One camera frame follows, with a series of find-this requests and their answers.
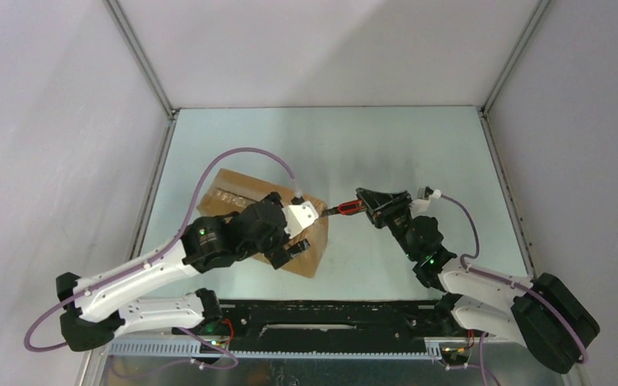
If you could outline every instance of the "red wire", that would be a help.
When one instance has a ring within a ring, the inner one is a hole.
[[[472,344],[468,348],[473,348],[475,346],[475,331],[468,330],[468,339],[472,338]]]
[[[228,325],[229,326],[229,330],[231,331],[230,334],[229,334],[229,340],[226,341],[226,344],[229,344],[233,340],[233,324],[231,324],[231,321],[228,320],[228,319],[224,319],[221,322],[226,324],[226,325]]]

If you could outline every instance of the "white connector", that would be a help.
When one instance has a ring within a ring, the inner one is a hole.
[[[282,210],[287,221],[286,233],[291,239],[319,219],[319,213],[310,201],[304,201],[300,205],[288,205]]]
[[[432,199],[438,199],[442,197],[442,191],[439,189],[435,189],[431,195],[428,195],[425,198],[424,194],[425,189],[421,188],[418,190],[418,198],[411,202],[409,206],[411,210],[411,218],[422,216],[423,213],[427,211],[427,208],[430,206]]]

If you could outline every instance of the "metal corner post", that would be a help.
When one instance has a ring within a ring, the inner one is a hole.
[[[525,25],[525,28],[522,30],[520,34],[520,38],[515,43],[515,47],[510,52],[508,60],[505,62],[503,69],[501,69],[501,73],[499,77],[494,82],[492,87],[492,91],[487,96],[487,100],[484,102],[483,109],[485,114],[489,114],[489,111],[496,103],[496,99],[499,94],[501,94],[501,89],[504,87],[505,82],[510,77],[510,74],[513,73],[515,65],[517,61],[522,57],[522,54],[525,52],[527,45],[534,37],[534,32],[537,30],[539,25],[541,25],[546,12],[549,10],[552,0],[539,0],[537,5],[534,7],[532,14]]]
[[[169,101],[167,93],[164,91],[164,87],[162,86],[162,83],[160,83],[155,69],[152,64],[150,64],[148,56],[146,55],[145,50],[143,50],[143,46],[138,40],[138,37],[136,36],[129,19],[126,17],[126,13],[124,12],[119,0],[103,0],[103,3],[108,9],[108,12],[114,22],[117,24],[117,28],[122,33],[131,54],[136,59],[136,64],[146,77],[146,81],[150,85],[150,88],[153,90],[155,96],[158,98],[164,112],[167,114],[169,119],[173,119],[175,113],[174,106]]]
[[[151,173],[150,183],[148,184],[141,208],[141,214],[139,215],[138,222],[136,224],[134,244],[131,247],[129,260],[141,255],[141,248],[143,247],[143,241],[146,238],[146,231],[148,229],[148,220],[150,219],[150,214],[153,211],[153,205],[155,205],[155,197],[158,193],[158,186],[160,179],[162,178],[165,162],[167,162],[167,154],[169,153],[171,139],[174,137],[176,121],[178,118],[179,112],[176,111],[174,112],[173,118],[167,123],[167,130],[164,133],[162,143],[160,143],[158,157]]]
[[[541,270],[539,269],[538,264],[534,264],[534,259],[529,249],[530,244],[527,240],[527,237],[525,235],[525,229],[522,225],[522,217],[517,210],[515,199],[513,198],[513,193],[510,189],[508,176],[505,173],[505,168],[503,162],[501,161],[501,155],[499,154],[499,150],[496,147],[496,141],[494,140],[494,136],[492,134],[491,127],[489,126],[487,116],[481,109],[478,110],[478,116],[482,125],[482,130],[484,131],[484,138],[487,140],[487,147],[489,148],[489,153],[492,156],[492,163],[494,164],[494,168],[496,169],[496,176],[499,179],[499,185],[501,185],[501,192],[503,193],[505,205],[508,209],[510,222],[511,224],[513,224],[513,230],[515,231],[517,245],[520,247],[522,260],[525,262],[525,268],[527,268],[527,274],[534,275],[540,273]]]

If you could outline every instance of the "aluminum frame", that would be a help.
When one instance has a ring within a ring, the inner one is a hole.
[[[146,198],[144,200],[144,204],[142,206],[141,214],[139,216],[139,220],[136,226],[135,232],[135,240],[130,250],[129,259],[136,257],[141,250],[142,243],[144,241],[148,221],[150,218],[150,212],[155,203],[155,196],[159,186],[160,179],[162,177],[163,168],[165,165],[165,161],[167,160],[167,153],[169,146],[171,144],[171,139],[174,135],[174,130],[176,126],[176,121],[178,119],[178,109],[175,109],[174,106],[169,101],[168,95],[165,92],[155,70],[153,69],[150,60],[148,59],[145,51],[142,48],[142,45],[136,36],[133,27],[129,19],[124,12],[122,5],[119,0],[103,0],[104,4],[106,4],[108,12],[112,16],[113,20],[117,24],[117,28],[125,39],[128,48],[131,50],[132,55],[136,59],[137,65],[139,69],[146,77],[146,81],[149,83],[151,89],[153,90],[155,96],[158,98],[159,103],[163,107],[165,114],[167,115],[169,121],[167,125],[167,130],[165,131],[164,138],[160,145],[159,156],[155,163],[152,179],[150,181],[149,187],[146,192]],[[515,47],[511,51],[511,54],[506,61],[503,69],[501,70],[501,74],[496,79],[492,90],[490,91],[487,100],[481,108],[478,108],[479,119],[484,131],[484,136],[487,140],[487,145],[492,156],[492,162],[496,169],[496,176],[499,179],[499,184],[501,185],[501,191],[504,194],[506,206],[509,211],[510,219],[513,224],[513,229],[515,230],[516,238],[518,240],[518,244],[520,246],[521,254],[523,257],[523,261],[525,262],[525,267],[528,270],[528,274],[532,275],[538,273],[538,267],[534,264],[534,259],[532,258],[532,254],[529,250],[529,241],[525,237],[524,228],[522,227],[522,218],[519,216],[516,204],[514,202],[513,194],[509,187],[509,181],[507,175],[505,173],[505,169],[501,162],[501,157],[496,148],[496,143],[494,137],[492,135],[491,127],[488,123],[488,113],[491,111],[491,108],[496,102],[496,99],[501,94],[501,90],[503,89],[507,79],[513,72],[517,61],[525,52],[525,49],[528,43],[531,41],[534,36],[534,32],[537,27],[542,23],[544,16],[547,10],[550,7],[552,0],[539,0],[538,4],[535,6],[533,13],[531,14],[529,21],[525,25],[518,41],[516,42]],[[444,342],[444,343],[453,343],[457,341],[457,338],[449,338],[449,339],[433,339],[434,342]],[[488,339],[488,343],[502,343],[503,339]],[[77,378],[76,384],[78,385],[95,385],[100,382],[101,377],[103,375],[105,369],[105,361],[107,358],[107,353],[109,352],[110,345],[106,347],[101,347],[96,350],[92,350],[88,352],[84,360],[82,362],[82,366],[80,368],[80,372]],[[563,376],[563,381],[565,384],[590,384],[587,381],[587,375],[585,369],[581,368],[581,366],[576,366],[573,368],[572,372],[566,376]]]

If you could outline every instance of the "black metal base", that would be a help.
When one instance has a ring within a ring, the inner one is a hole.
[[[359,354],[425,352],[427,337],[465,336],[437,303],[220,300],[235,332],[233,350]],[[229,335],[219,323],[192,331]]]

